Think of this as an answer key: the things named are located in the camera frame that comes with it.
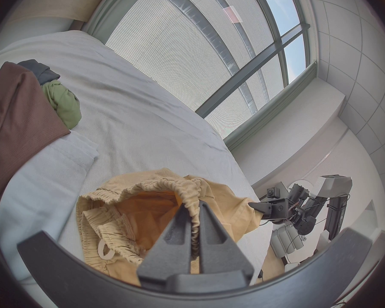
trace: wooden floor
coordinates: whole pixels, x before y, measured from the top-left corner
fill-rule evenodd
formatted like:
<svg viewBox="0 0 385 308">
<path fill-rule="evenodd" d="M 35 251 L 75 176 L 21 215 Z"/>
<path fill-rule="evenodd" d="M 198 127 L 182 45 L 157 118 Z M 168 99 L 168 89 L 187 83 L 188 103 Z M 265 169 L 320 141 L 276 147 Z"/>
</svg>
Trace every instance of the wooden floor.
<svg viewBox="0 0 385 308">
<path fill-rule="evenodd" d="M 262 265 L 262 271 L 264 272 L 264 282 L 285 272 L 284 263 L 281 258 L 276 257 L 271 245 L 268 247 L 267 256 L 265 257 L 264 264 Z M 257 283 L 260 282 L 262 282 L 262 279 L 258 278 Z"/>
</svg>

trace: yellow garment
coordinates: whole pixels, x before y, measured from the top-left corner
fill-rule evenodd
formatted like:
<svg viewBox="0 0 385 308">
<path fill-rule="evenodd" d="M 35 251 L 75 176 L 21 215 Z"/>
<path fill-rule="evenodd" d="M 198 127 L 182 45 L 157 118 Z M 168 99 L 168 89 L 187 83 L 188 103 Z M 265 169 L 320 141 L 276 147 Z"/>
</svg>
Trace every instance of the yellow garment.
<svg viewBox="0 0 385 308">
<path fill-rule="evenodd" d="M 200 177 L 180 177 L 165 168 L 120 175 L 78 199 L 77 224 L 85 262 L 139 285 L 137 267 L 184 203 L 192 220 L 192 273 L 197 273 L 199 200 L 207 202 L 235 242 L 255 230 L 262 218 L 248 205 L 250 198 L 238 198 L 228 186 Z M 101 240 L 107 246 L 101 248 L 102 255 L 113 250 L 112 258 L 100 256 Z"/>
<path fill-rule="evenodd" d="M 58 80 L 47 82 L 41 88 L 66 127 L 74 128 L 81 120 L 80 102 L 77 97 Z"/>
</svg>

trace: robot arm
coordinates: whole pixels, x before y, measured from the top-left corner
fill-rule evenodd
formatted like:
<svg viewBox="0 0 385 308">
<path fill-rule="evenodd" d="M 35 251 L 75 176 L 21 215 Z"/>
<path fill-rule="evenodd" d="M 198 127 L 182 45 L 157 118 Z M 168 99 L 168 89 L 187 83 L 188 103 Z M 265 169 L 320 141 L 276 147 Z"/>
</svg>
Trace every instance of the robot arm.
<svg viewBox="0 0 385 308">
<path fill-rule="evenodd" d="M 325 229 L 331 240 L 341 228 L 351 188 L 351 177 L 328 175 L 318 178 L 311 193 L 298 184 L 294 184 L 289 193 L 277 186 L 268 188 L 267 201 L 249 205 L 264 214 L 262 219 L 273 223 L 290 221 L 300 235 L 307 235 L 312 232 L 325 202 L 329 201 Z"/>
</svg>

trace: maroon cloth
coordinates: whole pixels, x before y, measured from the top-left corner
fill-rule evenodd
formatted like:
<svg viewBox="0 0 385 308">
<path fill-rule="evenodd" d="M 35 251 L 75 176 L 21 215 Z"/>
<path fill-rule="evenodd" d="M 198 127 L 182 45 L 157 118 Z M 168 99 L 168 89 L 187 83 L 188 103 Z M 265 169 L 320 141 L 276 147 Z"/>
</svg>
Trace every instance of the maroon cloth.
<svg viewBox="0 0 385 308">
<path fill-rule="evenodd" d="M 24 163 L 69 133 L 34 74 L 4 63 L 0 69 L 0 198 Z"/>
</svg>

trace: green garment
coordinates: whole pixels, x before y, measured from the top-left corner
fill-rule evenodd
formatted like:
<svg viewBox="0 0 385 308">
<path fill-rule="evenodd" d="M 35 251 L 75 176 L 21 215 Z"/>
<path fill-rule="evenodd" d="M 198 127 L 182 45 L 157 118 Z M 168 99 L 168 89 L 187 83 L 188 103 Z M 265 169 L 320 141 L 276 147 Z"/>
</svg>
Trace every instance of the green garment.
<svg viewBox="0 0 385 308">
<path fill-rule="evenodd" d="M 80 102 L 77 97 L 58 80 L 47 82 L 41 87 L 44 95 L 66 127 L 74 128 L 81 120 Z"/>
</svg>

